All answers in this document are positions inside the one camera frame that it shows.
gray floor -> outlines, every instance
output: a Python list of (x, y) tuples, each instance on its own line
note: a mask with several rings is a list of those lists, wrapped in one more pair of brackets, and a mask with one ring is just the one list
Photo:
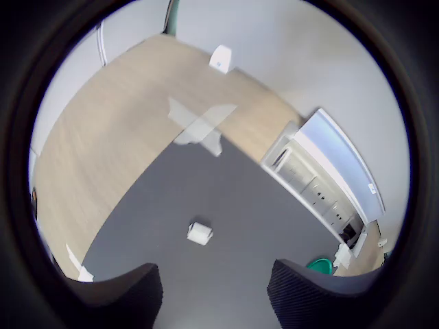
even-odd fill
[[(95, 281), (156, 263), (156, 329), (279, 328), (266, 287), (277, 258), (333, 260), (337, 240), (257, 164), (222, 138), (218, 158), (171, 144), (113, 210), (84, 260)], [(197, 217), (213, 238), (186, 240)]]

gray carpet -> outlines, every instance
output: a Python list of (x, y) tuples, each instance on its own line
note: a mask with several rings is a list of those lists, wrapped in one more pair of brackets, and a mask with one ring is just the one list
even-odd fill
[[(163, 306), (156, 329), (280, 328), (267, 295), (272, 265), (333, 260), (337, 240), (256, 163), (222, 137), (218, 158), (170, 144), (133, 184), (83, 265), (95, 281), (158, 265)], [(186, 240), (197, 217), (213, 228)]]

white wall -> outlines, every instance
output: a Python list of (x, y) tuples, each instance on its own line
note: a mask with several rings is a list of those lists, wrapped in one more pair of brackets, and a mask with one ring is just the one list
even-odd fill
[[(169, 0), (134, 1), (104, 21), (108, 62), (129, 48), (163, 31)], [(47, 89), (36, 117), (29, 156), (29, 183), (36, 158), (64, 108), (81, 87), (102, 68), (97, 32), (90, 31), (61, 64)]]
[(407, 135), (383, 73), (347, 30), (299, 0), (180, 0), (176, 38), (209, 53), (231, 47), (239, 69), (304, 117), (322, 106), (370, 169), (386, 209), (385, 252), (393, 248), (409, 191)]
[(31, 149), (29, 150), (29, 167), (27, 168), (27, 179), (29, 181), (29, 192), (32, 193), (32, 178), (34, 177), (34, 167), (36, 162), (36, 154)]
[(169, 0), (138, 0), (104, 20), (108, 63), (146, 38), (162, 33)]
[(102, 68), (96, 38), (96, 32), (87, 34), (67, 56), (50, 82), (38, 110), (32, 133), (31, 148), (37, 156), (41, 154), (61, 112), (88, 79)]

white object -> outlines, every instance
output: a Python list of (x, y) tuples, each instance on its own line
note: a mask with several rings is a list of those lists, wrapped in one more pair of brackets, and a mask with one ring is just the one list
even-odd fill
[(175, 99), (169, 98), (168, 117), (185, 129), (174, 139), (174, 143), (178, 145), (199, 143), (214, 156), (219, 156), (222, 153), (221, 133), (215, 128), (236, 107), (234, 104), (213, 106), (201, 117), (197, 117), (184, 105)]
[(217, 69), (219, 72), (226, 74), (233, 70), (232, 62), (232, 49), (219, 45), (212, 54), (209, 66)]
[(346, 269), (349, 268), (349, 264), (351, 263), (351, 250), (348, 245), (345, 243), (340, 243), (338, 246), (338, 251), (335, 253), (334, 267), (338, 267), (342, 264)]
[(213, 231), (207, 226), (204, 226), (197, 222), (189, 225), (189, 229), (187, 231), (187, 239), (190, 241), (198, 243), (199, 245), (206, 245), (212, 236)]
[(383, 247), (387, 243), (387, 239), (379, 239), (378, 240), (378, 247)]
[(357, 258), (358, 257), (358, 255), (359, 255), (359, 253), (360, 253), (360, 251), (361, 251), (361, 249), (362, 249), (362, 247), (363, 247), (363, 245), (364, 245), (364, 242), (366, 242), (366, 238), (368, 237), (368, 234), (367, 233), (365, 233), (365, 232), (362, 232), (360, 235), (359, 235), (359, 237), (358, 237), (358, 240), (357, 240), (357, 243), (355, 244), (355, 247), (354, 247), (354, 249), (352, 250), (352, 253), (354, 254), (354, 256)]
[(90, 274), (90, 272), (87, 271), (85, 266), (81, 266), (81, 263), (76, 258), (75, 254), (71, 251), (69, 245), (66, 244), (67, 253), (69, 254), (69, 258), (71, 262), (73, 263), (73, 266), (80, 272), (78, 276), (78, 281), (80, 282), (93, 282), (94, 275)]
[(80, 269), (80, 275), (78, 276), (78, 281), (80, 282), (93, 282), (93, 278), (95, 276), (93, 274), (90, 274), (90, 272), (87, 271), (85, 266), (82, 266)]

green trash can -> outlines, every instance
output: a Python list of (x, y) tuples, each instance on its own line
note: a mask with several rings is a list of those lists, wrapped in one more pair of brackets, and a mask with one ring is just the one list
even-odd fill
[(319, 258), (307, 266), (314, 271), (332, 275), (332, 262), (327, 258)]

